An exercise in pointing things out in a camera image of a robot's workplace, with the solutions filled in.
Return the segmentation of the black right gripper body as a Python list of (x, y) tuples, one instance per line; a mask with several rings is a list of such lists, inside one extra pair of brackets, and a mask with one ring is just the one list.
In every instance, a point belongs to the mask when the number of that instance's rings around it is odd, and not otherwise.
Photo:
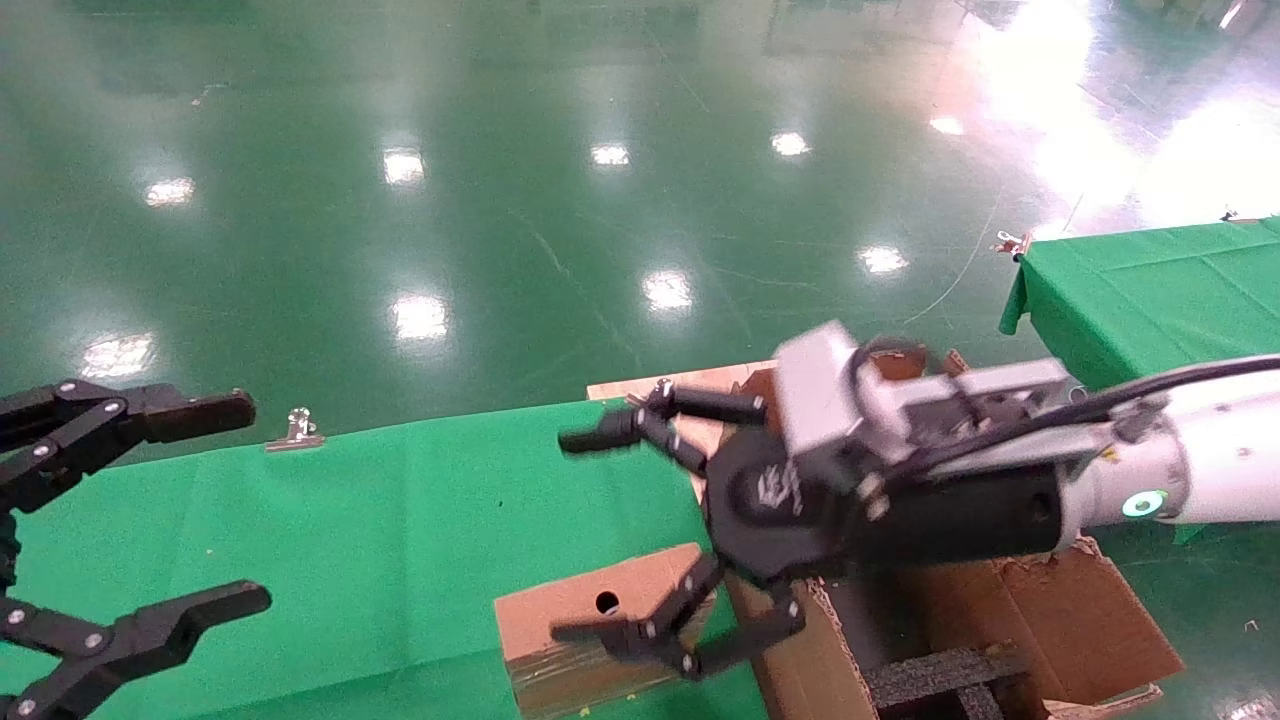
[(755, 427), (705, 465), (705, 516), (721, 561), (759, 587), (890, 568), (1043, 553), (1062, 538), (1053, 464), (913, 480), (870, 518), (844, 451), (797, 462)]

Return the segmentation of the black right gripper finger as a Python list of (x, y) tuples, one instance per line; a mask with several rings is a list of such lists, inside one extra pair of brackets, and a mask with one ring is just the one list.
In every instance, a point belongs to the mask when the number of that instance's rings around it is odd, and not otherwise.
[(648, 616), (554, 624), (550, 638), (561, 643), (595, 641), (623, 664), (660, 664), (685, 680), (700, 682), (762, 656), (805, 628), (800, 600), (782, 583), (767, 589), (771, 606), (764, 611), (705, 643), (685, 644), (681, 632), (727, 571), (719, 556), (701, 555)]
[(677, 416), (695, 416), (731, 425), (764, 425), (769, 404), (759, 395), (735, 395), (659, 380), (643, 398), (602, 414), (591, 429), (566, 430), (557, 442), (562, 454), (603, 454), (646, 443), (695, 477), (704, 477), (707, 454), (675, 429)]

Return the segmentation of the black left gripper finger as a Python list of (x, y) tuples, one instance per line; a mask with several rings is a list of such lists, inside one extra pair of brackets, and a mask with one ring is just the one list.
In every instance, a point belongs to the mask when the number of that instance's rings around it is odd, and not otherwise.
[(186, 397), (175, 386), (113, 389), (82, 379), (40, 386), (1, 401), (3, 511), (32, 514), (134, 447), (251, 427), (242, 389)]
[(3, 697), (5, 719), (87, 719), (122, 687), (189, 661), (210, 629), (270, 609), (266, 587), (239, 580), (140, 607), (109, 625), (3, 597), (3, 642), (56, 666)]

